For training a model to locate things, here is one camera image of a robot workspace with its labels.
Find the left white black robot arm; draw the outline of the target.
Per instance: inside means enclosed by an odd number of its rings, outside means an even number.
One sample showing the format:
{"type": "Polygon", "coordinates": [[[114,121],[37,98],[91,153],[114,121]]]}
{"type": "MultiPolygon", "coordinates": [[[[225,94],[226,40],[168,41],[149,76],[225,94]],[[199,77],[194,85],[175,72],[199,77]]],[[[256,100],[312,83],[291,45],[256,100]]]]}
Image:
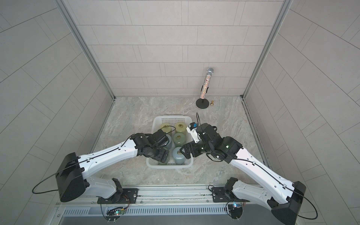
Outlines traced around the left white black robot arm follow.
{"type": "Polygon", "coordinates": [[[137,156],[164,163],[169,156],[169,150],[165,148],[169,143],[167,134],[160,129],[153,134],[133,134],[127,140],[96,153],[68,154],[55,175],[60,201],[70,202],[81,196],[101,197],[114,203],[121,201],[124,191],[119,180],[95,178],[94,174],[137,156]]]}

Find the green canister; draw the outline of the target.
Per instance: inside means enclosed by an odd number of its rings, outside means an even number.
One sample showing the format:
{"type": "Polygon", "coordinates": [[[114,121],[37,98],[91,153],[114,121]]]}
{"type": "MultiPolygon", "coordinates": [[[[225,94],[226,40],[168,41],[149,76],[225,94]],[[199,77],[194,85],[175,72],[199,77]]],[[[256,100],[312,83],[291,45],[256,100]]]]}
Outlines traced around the green canister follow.
{"type": "Polygon", "coordinates": [[[186,136],[183,133],[175,133],[173,136],[175,147],[182,147],[186,142],[186,136]]]}

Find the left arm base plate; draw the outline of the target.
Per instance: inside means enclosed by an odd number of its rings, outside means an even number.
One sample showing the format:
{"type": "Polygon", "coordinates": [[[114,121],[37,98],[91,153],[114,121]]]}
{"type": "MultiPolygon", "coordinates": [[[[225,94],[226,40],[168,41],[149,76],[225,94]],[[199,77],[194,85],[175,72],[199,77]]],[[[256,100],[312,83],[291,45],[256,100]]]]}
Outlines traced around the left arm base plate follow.
{"type": "Polygon", "coordinates": [[[97,204],[133,204],[136,203],[138,191],[138,188],[123,188],[108,199],[99,197],[97,204]]]}

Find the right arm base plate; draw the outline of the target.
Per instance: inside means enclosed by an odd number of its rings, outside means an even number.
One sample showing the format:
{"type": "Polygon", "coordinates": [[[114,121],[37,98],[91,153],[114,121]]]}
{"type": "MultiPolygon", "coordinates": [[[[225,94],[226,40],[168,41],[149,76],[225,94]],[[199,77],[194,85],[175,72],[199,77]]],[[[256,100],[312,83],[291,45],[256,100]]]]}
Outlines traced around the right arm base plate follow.
{"type": "Polygon", "coordinates": [[[225,190],[224,187],[209,187],[211,191],[213,202],[215,203],[227,203],[227,202],[236,202],[236,203],[247,203],[248,200],[239,199],[232,192],[225,190]]]}

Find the blue-grey canister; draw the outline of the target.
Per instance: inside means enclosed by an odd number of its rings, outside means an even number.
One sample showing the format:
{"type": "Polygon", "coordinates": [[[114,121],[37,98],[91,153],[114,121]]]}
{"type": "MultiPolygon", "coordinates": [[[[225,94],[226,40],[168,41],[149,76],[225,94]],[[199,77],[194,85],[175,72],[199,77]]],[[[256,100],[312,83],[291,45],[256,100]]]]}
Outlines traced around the blue-grey canister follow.
{"type": "Polygon", "coordinates": [[[172,157],[176,165],[183,165],[187,160],[180,150],[181,147],[175,147],[172,152],[172,157]]]}
{"type": "Polygon", "coordinates": [[[165,145],[165,148],[167,150],[170,150],[172,148],[172,143],[173,143],[172,137],[169,134],[167,134],[166,137],[168,138],[168,143],[165,145]]]}

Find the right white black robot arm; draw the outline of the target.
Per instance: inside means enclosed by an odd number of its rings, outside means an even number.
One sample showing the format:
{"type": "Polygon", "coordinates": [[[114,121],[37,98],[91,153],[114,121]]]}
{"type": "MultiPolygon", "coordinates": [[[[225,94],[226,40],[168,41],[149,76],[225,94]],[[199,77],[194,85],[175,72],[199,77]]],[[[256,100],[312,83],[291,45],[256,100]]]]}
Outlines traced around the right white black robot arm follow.
{"type": "Polygon", "coordinates": [[[281,177],[257,160],[240,142],[229,136],[221,137],[215,126],[193,122],[188,125],[187,132],[193,141],[181,148],[185,158],[211,155],[218,162],[226,162],[242,170],[259,184],[256,187],[230,178],[223,188],[212,188],[215,202],[247,200],[270,210],[284,225],[296,223],[306,191],[303,183],[281,177]]]}

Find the yellow-green canister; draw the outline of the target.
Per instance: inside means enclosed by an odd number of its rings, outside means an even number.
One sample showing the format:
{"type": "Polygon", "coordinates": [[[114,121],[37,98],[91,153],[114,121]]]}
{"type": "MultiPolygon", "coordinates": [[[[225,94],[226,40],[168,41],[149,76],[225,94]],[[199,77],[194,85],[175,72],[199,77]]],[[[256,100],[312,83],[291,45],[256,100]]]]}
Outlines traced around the yellow-green canister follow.
{"type": "Polygon", "coordinates": [[[185,122],[178,122],[175,124],[176,133],[187,134],[187,125],[185,122]]]}
{"type": "Polygon", "coordinates": [[[161,129],[166,134],[170,134],[173,130],[173,127],[169,123],[162,123],[159,129],[161,129]]]}

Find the white plastic perforated basket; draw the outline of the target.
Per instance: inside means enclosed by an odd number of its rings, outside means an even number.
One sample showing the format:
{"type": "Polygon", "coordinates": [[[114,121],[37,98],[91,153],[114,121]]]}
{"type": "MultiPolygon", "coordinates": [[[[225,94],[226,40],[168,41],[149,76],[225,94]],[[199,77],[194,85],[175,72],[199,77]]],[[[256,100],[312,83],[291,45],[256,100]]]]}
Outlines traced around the white plastic perforated basket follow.
{"type": "MultiPolygon", "coordinates": [[[[157,130],[160,129],[160,125],[163,123],[169,123],[172,126],[175,126],[176,123],[178,122],[184,122],[186,124],[185,127],[187,127],[190,123],[192,123],[192,119],[189,116],[183,116],[183,115],[163,115],[163,116],[157,116],[154,121],[153,121],[153,125],[152,125],[152,133],[155,133],[157,130]]],[[[173,149],[175,148],[174,143],[172,143],[172,147],[169,150],[169,156],[168,156],[168,162],[167,164],[161,164],[160,162],[151,159],[151,158],[146,158],[146,164],[148,167],[150,168],[155,168],[155,169],[183,169],[183,168],[189,168],[192,167],[193,163],[194,163],[194,158],[191,155],[190,159],[186,159],[185,162],[182,165],[177,165],[175,163],[175,160],[173,158],[173,149]]]]}

